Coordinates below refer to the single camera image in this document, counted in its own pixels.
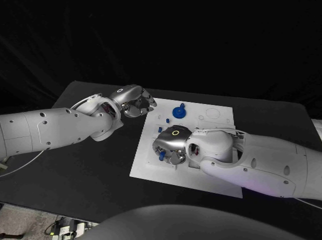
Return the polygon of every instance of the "black curtain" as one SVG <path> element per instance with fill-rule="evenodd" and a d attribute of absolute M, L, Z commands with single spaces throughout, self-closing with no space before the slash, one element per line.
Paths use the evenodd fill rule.
<path fill-rule="evenodd" d="M 0 114 L 52 107 L 72 81 L 289 101 L 322 119 L 322 2 L 0 0 Z"/>

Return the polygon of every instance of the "white platform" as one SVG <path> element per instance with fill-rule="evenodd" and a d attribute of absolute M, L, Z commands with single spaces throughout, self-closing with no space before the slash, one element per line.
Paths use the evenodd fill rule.
<path fill-rule="evenodd" d="M 171 165 L 166 161 L 160 161 L 153 150 L 160 127 L 166 130 L 173 125 L 183 125 L 191 131 L 197 127 L 235 128 L 233 108 L 160 98 L 155 98 L 155 101 L 158 106 L 147 115 L 130 176 L 242 198 L 242 187 L 209 176 L 189 159 L 180 165 Z M 181 103 L 186 104 L 187 115 L 183 119 L 177 119 L 173 116 L 173 109 Z"/>

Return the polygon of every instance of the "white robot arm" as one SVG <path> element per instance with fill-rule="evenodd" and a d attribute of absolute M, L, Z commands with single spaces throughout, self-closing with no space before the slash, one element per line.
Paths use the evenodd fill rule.
<path fill-rule="evenodd" d="M 174 125 L 154 141 L 154 151 L 170 164 L 196 161 L 210 176 L 279 198 L 322 200 L 322 152 L 282 139 L 240 134 L 235 129 Z M 242 153 L 233 161 L 233 148 Z"/>
<path fill-rule="evenodd" d="M 0 115 L 0 159 L 29 152 L 39 152 L 79 143 L 88 137 L 107 139 L 124 125 L 121 111 L 135 118 L 154 109 L 138 109 L 144 97 L 157 103 L 138 85 L 117 90 L 109 98 L 96 94 L 72 108 L 53 108 Z"/>

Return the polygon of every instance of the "floor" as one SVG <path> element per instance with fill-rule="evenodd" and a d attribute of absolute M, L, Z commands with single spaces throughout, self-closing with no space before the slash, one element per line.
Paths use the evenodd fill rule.
<path fill-rule="evenodd" d="M 46 212 L 4 205 L 0 210 L 0 234 L 25 234 L 25 240 L 52 240 L 52 236 L 45 235 L 45 230 L 56 217 Z"/>

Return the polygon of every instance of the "blue part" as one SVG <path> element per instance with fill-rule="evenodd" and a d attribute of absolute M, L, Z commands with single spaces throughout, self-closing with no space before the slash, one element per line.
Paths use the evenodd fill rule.
<path fill-rule="evenodd" d="M 184 118 L 186 117 L 186 109 L 184 109 L 184 103 L 181 103 L 180 107 L 174 108 L 173 110 L 173 116 L 178 119 L 178 118 Z"/>
<path fill-rule="evenodd" d="M 160 161 L 164 161 L 164 157 L 166 157 L 166 152 L 163 151 L 163 152 L 160 153 Z"/>

